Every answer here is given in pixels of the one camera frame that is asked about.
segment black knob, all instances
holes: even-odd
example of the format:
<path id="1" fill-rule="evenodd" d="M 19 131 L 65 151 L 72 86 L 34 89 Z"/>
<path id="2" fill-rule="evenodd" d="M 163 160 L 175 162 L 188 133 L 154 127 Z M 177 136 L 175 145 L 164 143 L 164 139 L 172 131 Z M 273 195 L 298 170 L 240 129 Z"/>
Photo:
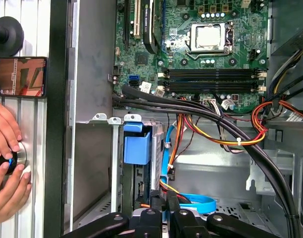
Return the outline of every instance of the black knob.
<path id="1" fill-rule="evenodd" d="M 17 165 L 17 158 L 18 158 L 17 153 L 15 153 L 15 152 L 13 152 L 13 158 L 10 160 L 6 160 L 3 156 L 0 156 L 0 166 L 5 162 L 9 163 L 9 167 L 8 167 L 6 175 L 10 175 L 13 173 L 13 171 Z"/>
<path id="2" fill-rule="evenodd" d="M 21 24 L 13 17 L 0 18 L 0 57 L 15 55 L 23 46 L 24 32 Z"/>

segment cpu socket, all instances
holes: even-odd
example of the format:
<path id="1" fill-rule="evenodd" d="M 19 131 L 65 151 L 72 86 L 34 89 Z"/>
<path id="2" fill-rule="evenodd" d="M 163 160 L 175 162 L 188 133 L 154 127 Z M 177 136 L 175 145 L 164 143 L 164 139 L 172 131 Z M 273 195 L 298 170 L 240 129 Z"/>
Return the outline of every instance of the cpu socket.
<path id="1" fill-rule="evenodd" d="M 228 55 L 233 51 L 233 22 L 193 24 L 186 41 L 187 55 Z"/>

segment green circuit board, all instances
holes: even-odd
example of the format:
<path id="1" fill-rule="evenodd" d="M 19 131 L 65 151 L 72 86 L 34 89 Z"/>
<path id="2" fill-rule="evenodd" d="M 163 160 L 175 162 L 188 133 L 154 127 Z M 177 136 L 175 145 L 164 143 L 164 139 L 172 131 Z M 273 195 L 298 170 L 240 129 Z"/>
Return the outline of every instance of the green circuit board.
<path id="1" fill-rule="evenodd" d="M 130 1 L 130 20 L 134 21 L 135 2 L 137 1 Z M 139 84 L 151 83 L 150 92 L 154 93 L 160 80 L 158 73 L 162 72 L 163 67 L 168 69 L 267 69 L 268 2 L 266 0 L 263 1 L 264 7 L 255 12 L 252 11 L 251 6 L 243 8 L 241 5 L 243 0 L 194 0 L 193 6 L 190 6 L 190 1 L 192 0 L 185 0 L 186 4 L 183 6 L 178 4 L 181 2 L 179 0 L 155 1 L 155 4 L 158 4 L 155 19 L 158 25 L 163 27 L 163 44 L 159 46 L 161 49 L 157 55 L 147 51 L 142 38 L 131 37 L 129 48 L 125 49 L 123 41 L 124 13 L 117 12 L 114 64 L 120 67 L 120 76 L 118 85 L 114 86 L 114 91 L 118 95 L 121 95 L 121 87 L 128 84 L 131 75 L 139 76 Z M 117 0 L 117 3 L 124 4 L 124 0 Z M 232 53 L 225 56 L 201 56 L 196 60 L 186 54 L 190 50 L 186 44 L 186 37 L 193 24 L 229 24 L 230 22 L 234 27 Z M 169 51 L 166 50 L 165 43 L 170 45 Z M 259 52 L 254 60 L 250 60 L 251 50 Z M 185 92 L 179 93 L 175 97 L 183 96 L 191 99 L 192 95 L 192 93 Z M 263 93 L 257 91 L 234 92 L 233 94 L 219 92 L 218 95 L 231 98 L 236 105 L 234 112 L 244 113 L 259 104 Z M 171 98 L 172 95 L 166 92 L 164 97 Z M 202 103 L 206 103 L 212 98 L 210 93 L 201 94 Z"/>

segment motherboard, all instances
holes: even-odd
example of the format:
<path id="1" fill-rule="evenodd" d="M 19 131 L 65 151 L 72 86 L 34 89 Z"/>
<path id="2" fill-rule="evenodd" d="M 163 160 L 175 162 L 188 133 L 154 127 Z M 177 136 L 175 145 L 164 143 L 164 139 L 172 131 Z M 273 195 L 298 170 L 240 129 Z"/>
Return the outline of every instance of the motherboard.
<path id="1" fill-rule="evenodd" d="M 265 93 L 267 26 L 267 0 L 117 0 L 114 92 L 249 112 Z"/>

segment smartphone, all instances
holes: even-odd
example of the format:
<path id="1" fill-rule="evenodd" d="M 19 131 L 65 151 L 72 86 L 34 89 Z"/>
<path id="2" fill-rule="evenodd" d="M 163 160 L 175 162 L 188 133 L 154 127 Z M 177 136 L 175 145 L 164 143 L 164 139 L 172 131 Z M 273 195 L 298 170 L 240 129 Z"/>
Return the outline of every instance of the smartphone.
<path id="1" fill-rule="evenodd" d="M 46 57 L 0 58 L 0 96 L 46 96 Z"/>

